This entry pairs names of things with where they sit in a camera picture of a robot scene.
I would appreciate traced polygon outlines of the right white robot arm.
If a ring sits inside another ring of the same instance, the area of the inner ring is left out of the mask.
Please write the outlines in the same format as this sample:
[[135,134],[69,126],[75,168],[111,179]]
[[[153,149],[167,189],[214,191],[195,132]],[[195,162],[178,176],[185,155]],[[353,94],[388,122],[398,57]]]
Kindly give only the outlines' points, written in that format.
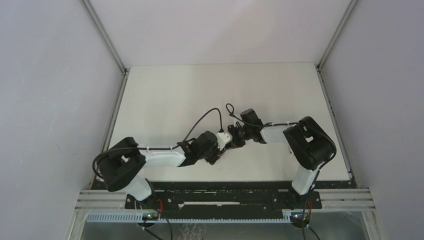
[[314,189],[321,169],[336,156],[334,141],[310,116],[297,122],[263,123],[252,108],[236,115],[232,104],[227,103],[225,107],[236,120],[228,127],[232,140],[226,148],[241,148],[250,140],[259,144],[288,143],[299,164],[291,182],[289,203],[295,208],[307,204],[308,193]]

